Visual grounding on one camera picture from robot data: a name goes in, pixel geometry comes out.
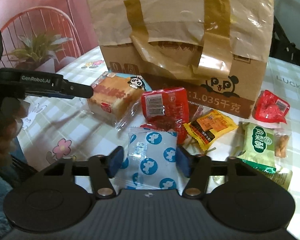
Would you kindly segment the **person left hand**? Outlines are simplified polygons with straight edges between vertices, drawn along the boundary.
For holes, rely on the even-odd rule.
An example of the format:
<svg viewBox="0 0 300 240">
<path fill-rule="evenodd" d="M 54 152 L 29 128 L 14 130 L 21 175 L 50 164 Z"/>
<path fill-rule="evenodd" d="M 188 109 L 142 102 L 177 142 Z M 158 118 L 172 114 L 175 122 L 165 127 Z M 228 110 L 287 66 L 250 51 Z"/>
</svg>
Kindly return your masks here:
<svg viewBox="0 0 300 240">
<path fill-rule="evenodd" d="M 0 101 L 0 166 L 11 162 L 14 138 L 22 127 L 22 119 L 27 117 L 30 104 L 25 100 L 4 98 Z"/>
</svg>

